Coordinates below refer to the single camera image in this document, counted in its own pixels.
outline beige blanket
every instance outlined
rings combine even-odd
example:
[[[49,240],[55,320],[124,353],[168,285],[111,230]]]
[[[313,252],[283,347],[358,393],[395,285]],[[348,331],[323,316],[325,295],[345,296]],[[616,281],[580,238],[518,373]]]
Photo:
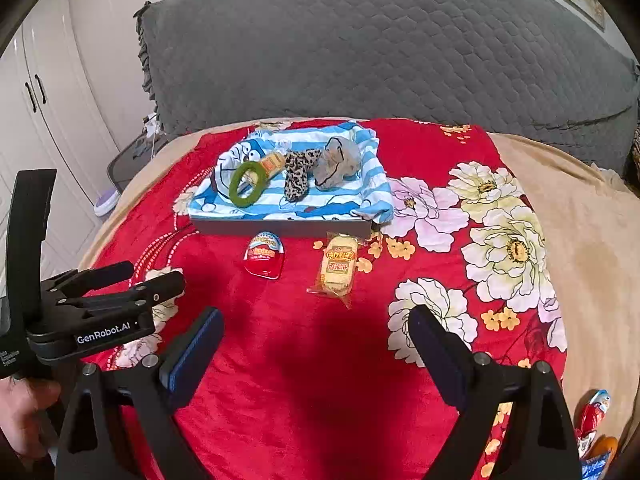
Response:
[[[129,184],[85,255],[91,266],[140,197],[201,136],[254,124],[204,130],[174,140]],[[612,404],[599,432],[633,435],[640,378],[640,200],[555,148],[523,137],[492,134],[502,160],[518,177],[544,229],[548,268],[561,303],[569,344],[564,394],[573,413],[594,389]],[[640,438],[632,447],[640,447]]]

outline gray quilted headboard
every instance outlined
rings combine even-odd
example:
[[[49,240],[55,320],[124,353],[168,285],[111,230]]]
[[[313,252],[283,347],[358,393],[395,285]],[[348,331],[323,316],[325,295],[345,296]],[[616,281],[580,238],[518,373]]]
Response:
[[[169,133],[281,116],[476,123],[621,172],[634,64],[553,0],[164,0],[138,18]]]

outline red floral blanket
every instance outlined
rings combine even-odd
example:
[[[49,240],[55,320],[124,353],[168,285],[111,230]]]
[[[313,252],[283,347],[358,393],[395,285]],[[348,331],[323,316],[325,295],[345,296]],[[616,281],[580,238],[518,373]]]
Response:
[[[218,480],[422,478],[456,410],[440,399],[408,336],[416,304],[473,351],[523,367],[544,359],[562,375],[566,340],[542,229],[488,135],[411,120],[364,125],[380,138],[395,216],[360,250],[351,310],[306,293],[322,240],[284,238],[283,273],[271,282],[242,268],[247,238],[205,236],[190,225],[195,187],[246,128],[203,136],[96,263],[135,262],[129,285],[171,269],[186,281],[183,296],[155,309],[155,334],[93,357],[103,368],[161,351],[206,305],[222,311],[220,349],[175,415]],[[500,406],[477,478],[491,473],[510,409]],[[160,478],[129,423],[144,473]]]

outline white wall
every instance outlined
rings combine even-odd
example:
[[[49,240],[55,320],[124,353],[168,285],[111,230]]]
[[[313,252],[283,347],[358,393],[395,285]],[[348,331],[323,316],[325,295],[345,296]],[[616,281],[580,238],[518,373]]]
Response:
[[[153,103],[142,89],[140,48],[133,19],[145,0],[69,1],[87,79],[113,139],[123,149],[142,130],[142,117],[153,110]],[[564,0],[555,1],[587,22],[613,47],[632,57],[631,49],[608,15],[606,30],[602,32]]]

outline human hand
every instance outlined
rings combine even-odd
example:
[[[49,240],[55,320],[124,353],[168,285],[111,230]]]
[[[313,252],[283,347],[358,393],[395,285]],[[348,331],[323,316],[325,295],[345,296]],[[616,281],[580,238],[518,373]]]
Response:
[[[46,455],[35,413],[52,406],[59,395],[60,385],[53,381],[0,380],[0,430],[17,454],[33,459]]]

